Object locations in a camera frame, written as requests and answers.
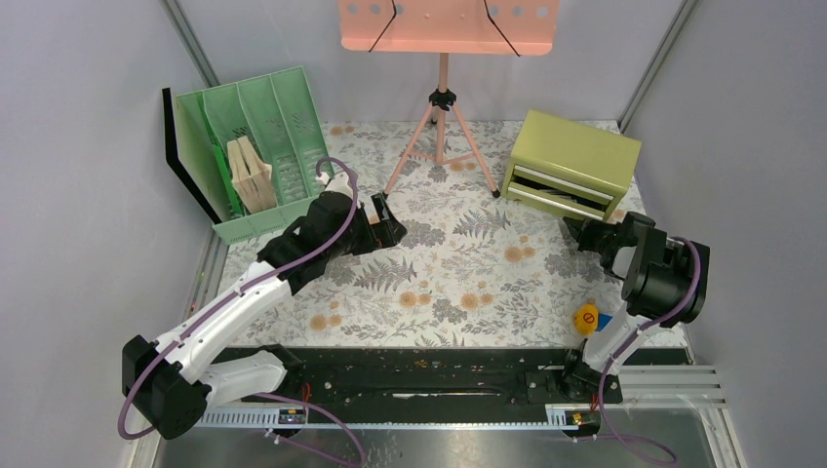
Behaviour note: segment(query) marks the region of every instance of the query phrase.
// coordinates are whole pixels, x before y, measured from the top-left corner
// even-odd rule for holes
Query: metal table surface
[[[701,418],[691,409],[610,409],[618,431],[650,437],[677,453],[680,466],[714,467]],[[607,433],[603,427],[601,433]],[[356,431],[369,456],[368,467],[644,467],[616,441],[573,444],[559,431],[370,430]],[[264,439],[260,430],[194,428],[166,442],[155,468],[243,466],[329,468],[315,454]],[[296,440],[340,457],[358,454],[340,430],[305,430]],[[649,452],[652,456],[663,453]]]

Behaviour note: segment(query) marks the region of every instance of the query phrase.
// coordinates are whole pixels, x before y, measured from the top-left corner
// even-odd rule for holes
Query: pink music stand
[[[432,52],[440,55],[439,86],[428,97],[411,142],[390,177],[384,194],[390,194],[408,158],[435,164],[476,158],[494,197],[494,183],[483,155],[468,130],[448,89],[448,54],[515,54],[539,56],[551,51],[559,0],[338,0],[341,45],[351,51]],[[436,110],[436,154],[414,151],[425,123]],[[445,152],[445,112],[453,110],[468,138],[471,153],[449,160]]]

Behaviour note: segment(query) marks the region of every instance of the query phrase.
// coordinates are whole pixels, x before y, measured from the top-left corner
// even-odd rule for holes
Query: gray wall
[[[712,248],[688,327],[751,468],[827,466],[827,3],[702,2],[627,132],[647,207]]]
[[[117,466],[120,352],[181,318],[209,223],[160,90],[203,88],[160,2],[0,6],[0,467]]]
[[[465,118],[522,120],[532,107],[572,119],[619,118],[681,0],[560,3],[549,55],[452,56],[449,86]],[[323,120],[417,121],[436,88],[434,54],[342,48],[334,0],[180,4],[222,83],[304,65]]]

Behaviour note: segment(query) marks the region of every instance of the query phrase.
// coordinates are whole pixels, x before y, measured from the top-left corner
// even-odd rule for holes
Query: wooden block
[[[250,213],[260,212],[261,206],[250,181],[250,170],[244,162],[244,155],[238,140],[227,142],[227,159],[229,159],[230,172],[232,172],[233,188],[242,203]]]
[[[276,192],[270,178],[273,175],[273,167],[264,164],[258,157],[256,149],[246,136],[238,138],[244,162],[250,172],[253,191],[258,198],[258,205],[262,210],[269,210],[276,207]]]

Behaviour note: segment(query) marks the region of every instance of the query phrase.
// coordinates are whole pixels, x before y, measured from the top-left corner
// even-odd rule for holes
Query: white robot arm
[[[607,224],[565,218],[579,251],[600,254],[604,271],[623,280],[622,307],[606,327],[584,339],[566,359],[559,388],[573,401],[619,388],[617,373],[647,338],[697,317],[706,297],[709,248],[670,239],[642,214]]]
[[[186,322],[155,339],[158,343],[155,349],[165,349],[170,343],[179,341],[187,328],[210,309],[226,302],[166,357],[167,362],[180,364],[179,373],[187,383],[200,380],[212,388],[206,397],[206,410],[257,392],[272,392],[284,379],[286,371],[282,362],[263,351],[249,358],[211,365],[218,353],[256,318],[292,299],[290,284],[277,277],[268,278],[242,292],[251,280],[274,270],[265,261],[253,262],[229,290],[219,294]]]
[[[192,427],[207,409],[259,392],[273,392],[287,373],[268,352],[212,364],[218,353],[267,310],[292,300],[301,288],[344,254],[367,254],[396,246],[407,233],[381,194],[372,197],[379,222],[368,223],[355,201],[355,175],[345,169],[300,217],[272,239],[225,292],[174,329],[148,343],[138,335],[123,349],[122,383],[127,400],[119,418],[125,439],[126,411],[134,405],[165,439]]]

